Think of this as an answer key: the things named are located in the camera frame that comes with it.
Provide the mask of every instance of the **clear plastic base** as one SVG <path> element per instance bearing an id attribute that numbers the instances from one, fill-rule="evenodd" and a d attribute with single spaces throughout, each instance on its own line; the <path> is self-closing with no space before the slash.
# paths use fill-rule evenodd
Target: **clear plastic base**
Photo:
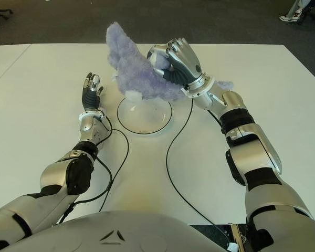
<path id="1" fill-rule="evenodd" d="M 125 98 L 119 103 L 117 116 L 127 130 L 151 134 L 162 130 L 169 123 L 172 107 L 161 99 L 133 102 Z"/>

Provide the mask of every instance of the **white table surface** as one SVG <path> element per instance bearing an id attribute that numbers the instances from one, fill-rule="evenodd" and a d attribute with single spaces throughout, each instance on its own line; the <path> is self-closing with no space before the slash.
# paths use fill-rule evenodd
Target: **white table surface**
<path id="1" fill-rule="evenodd" d="M 24 53 L 29 45 L 0 46 L 0 77 Z"/>
<path id="2" fill-rule="evenodd" d="M 145 54 L 151 45 L 139 45 Z M 315 77 L 280 45 L 193 45 L 202 68 L 218 80 L 231 80 L 250 113 L 266 132 L 283 164 L 283 179 L 299 193 L 315 218 Z M 136 135 L 117 121 L 123 96 L 111 82 L 104 44 L 31 45 L 0 79 L 0 207 L 39 192 L 44 168 L 77 143 L 84 76 L 92 71 L 106 87 L 103 105 L 113 126 L 130 141 L 130 154 L 104 210 L 164 213 L 189 224 L 205 224 L 173 190 L 165 170 L 170 141 L 182 127 L 191 101 L 173 102 L 168 126 Z M 225 161 L 228 146 L 205 111 L 194 108 L 170 151 L 171 176 L 184 196 L 215 223 L 244 223 L 245 188 Z M 99 157 L 114 173 L 125 155 L 125 141 L 114 135 Z M 91 187 L 97 195 L 107 173 L 96 164 Z M 96 212 L 103 197 L 81 204 L 68 219 Z"/>

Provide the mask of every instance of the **person's foot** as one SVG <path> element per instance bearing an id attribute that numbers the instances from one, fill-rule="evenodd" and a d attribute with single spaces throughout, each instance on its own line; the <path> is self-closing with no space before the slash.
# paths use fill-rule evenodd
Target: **person's foot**
<path id="1" fill-rule="evenodd" d="M 292 22 L 292 19 L 286 16 L 281 16 L 279 19 L 284 22 Z"/>
<path id="2" fill-rule="evenodd" d="M 299 20 L 301 14 L 302 14 L 302 10 L 297 9 L 292 17 L 292 22 L 296 22 L 297 20 Z"/>

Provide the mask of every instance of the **floor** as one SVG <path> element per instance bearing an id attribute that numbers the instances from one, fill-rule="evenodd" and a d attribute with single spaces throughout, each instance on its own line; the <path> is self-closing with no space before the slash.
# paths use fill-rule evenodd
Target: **floor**
<path id="1" fill-rule="evenodd" d="M 105 43 L 107 27 L 120 23 L 136 43 L 283 44 L 315 76 L 315 25 L 285 23 L 293 0 L 0 0 L 14 14 L 0 18 L 0 45 Z M 221 246 L 222 233 L 195 225 Z M 233 241 L 228 225 L 221 226 Z"/>

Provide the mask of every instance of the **fluffy purple fabric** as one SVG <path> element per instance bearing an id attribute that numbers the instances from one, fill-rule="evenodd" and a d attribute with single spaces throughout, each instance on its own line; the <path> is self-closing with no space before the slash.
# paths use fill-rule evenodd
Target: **fluffy purple fabric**
<path id="1" fill-rule="evenodd" d="M 118 72 L 116 80 L 122 94 L 131 90 L 142 93 L 142 99 L 161 98 L 165 101 L 185 97 L 182 86 L 166 81 L 154 71 L 118 23 L 111 24 L 107 29 L 106 43 L 110 48 L 108 61 Z M 163 57 L 157 60 L 157 64 L 160 69 L 170 65 Z"/>

